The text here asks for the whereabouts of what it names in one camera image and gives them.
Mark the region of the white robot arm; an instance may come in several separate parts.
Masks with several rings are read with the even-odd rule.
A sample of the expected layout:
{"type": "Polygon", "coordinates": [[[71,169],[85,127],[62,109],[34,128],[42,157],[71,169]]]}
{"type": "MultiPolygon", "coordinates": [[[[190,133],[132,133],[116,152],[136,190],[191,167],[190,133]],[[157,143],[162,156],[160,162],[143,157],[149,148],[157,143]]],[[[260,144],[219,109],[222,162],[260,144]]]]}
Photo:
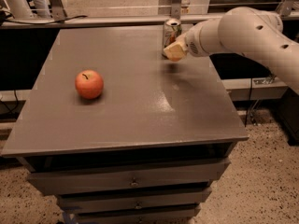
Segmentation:
{"type": "Polygon", "coordinates": [[[219,19],[197,23],[164,48],[165,56],[173,62],[188,54],[206,57],[218,53],[251,59],[299,93],[299,44],[282,33],[278,14],[236,7],[219,19]]]}

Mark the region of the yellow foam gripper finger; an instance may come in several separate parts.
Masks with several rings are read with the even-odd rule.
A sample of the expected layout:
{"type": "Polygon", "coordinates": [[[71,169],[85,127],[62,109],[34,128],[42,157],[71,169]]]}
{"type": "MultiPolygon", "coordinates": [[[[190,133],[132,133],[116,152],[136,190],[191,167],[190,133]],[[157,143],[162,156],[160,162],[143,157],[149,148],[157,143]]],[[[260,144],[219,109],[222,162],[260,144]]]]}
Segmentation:
{"type": "Polygon", "coordinates": [[[176,42],[179,43],[179,44],[184,44],[185,43],[185,36],[186,36],[185,33],[183,33],[182,35],[179,35],[176,38],[176,42]]]}
{"type": "Polygon", "coordinates": [[[185,44],[174,42],[164,48],[164,54],[169,60],[171,57],[181,57],[182,59],[187,55],[187,47],[185,44]]]}

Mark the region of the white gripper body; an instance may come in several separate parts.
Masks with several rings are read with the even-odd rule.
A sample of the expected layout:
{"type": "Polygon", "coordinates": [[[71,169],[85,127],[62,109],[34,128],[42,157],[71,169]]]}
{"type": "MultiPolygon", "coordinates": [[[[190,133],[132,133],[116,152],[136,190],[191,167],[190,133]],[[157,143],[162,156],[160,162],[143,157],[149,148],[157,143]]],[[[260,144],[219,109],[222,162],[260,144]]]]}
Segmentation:
{"type": "Polygon", "coordinates": [[[186,33],[185,43],[192,56],[209,56],[215,48],[215,30],[207,23],[198,23],[186,33]]]}

